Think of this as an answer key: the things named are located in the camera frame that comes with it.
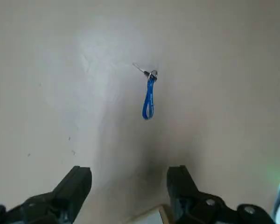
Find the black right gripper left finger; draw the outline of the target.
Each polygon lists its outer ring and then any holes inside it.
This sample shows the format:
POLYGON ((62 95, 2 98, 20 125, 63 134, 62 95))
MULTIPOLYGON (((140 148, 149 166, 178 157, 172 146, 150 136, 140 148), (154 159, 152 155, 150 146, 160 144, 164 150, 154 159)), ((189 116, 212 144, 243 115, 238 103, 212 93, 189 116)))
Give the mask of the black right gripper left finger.
POLYGON ((72 224, 91 186, 91 169, 74 166, 51 192, 32 196, 10 210, 0 204, 0 224, 72 224))

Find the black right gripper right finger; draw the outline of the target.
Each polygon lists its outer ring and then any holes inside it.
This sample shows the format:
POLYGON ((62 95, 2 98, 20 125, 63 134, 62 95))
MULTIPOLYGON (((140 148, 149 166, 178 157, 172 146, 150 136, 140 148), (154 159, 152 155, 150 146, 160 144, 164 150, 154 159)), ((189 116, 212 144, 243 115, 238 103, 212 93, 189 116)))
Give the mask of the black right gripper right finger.
POLYGON ((216 195, 198 190, 187 168, 169 167, 167 190, 175 224, 273 224, 261 207, 240 204, 235 210, 216 195))

